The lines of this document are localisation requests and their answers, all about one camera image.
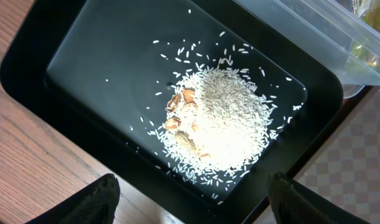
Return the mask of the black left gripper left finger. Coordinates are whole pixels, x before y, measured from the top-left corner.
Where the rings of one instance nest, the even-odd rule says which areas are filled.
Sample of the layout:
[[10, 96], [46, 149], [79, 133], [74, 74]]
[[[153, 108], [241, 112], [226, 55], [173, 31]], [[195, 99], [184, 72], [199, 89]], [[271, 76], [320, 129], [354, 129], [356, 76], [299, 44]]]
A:
[[117, 178], [105, 174], [27, 224], [112, 224], [119, 196]]

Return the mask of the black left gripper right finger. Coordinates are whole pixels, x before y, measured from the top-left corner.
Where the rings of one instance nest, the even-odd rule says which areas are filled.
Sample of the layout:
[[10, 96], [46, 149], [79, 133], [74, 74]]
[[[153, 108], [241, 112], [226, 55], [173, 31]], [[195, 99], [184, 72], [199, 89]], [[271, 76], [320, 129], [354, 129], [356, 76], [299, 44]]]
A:
[[269, 176], [267, 197], [280, 224], [368, 224], [281, 172]]

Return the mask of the rice grains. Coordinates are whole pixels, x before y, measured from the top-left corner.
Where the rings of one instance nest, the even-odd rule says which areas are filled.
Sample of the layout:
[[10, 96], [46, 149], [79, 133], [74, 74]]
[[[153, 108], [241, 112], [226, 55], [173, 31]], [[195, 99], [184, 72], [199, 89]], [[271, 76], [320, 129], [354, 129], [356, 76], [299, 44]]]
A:
[[[221, 204], [279, 140], [301, 109], [305, 86], [223, 23], [192, 8], [146, 11], [123, 23], [119, 105], [123, 144], [155, 169]], [[164, 128], [172, 95], [195, 91], [199, 159]]]

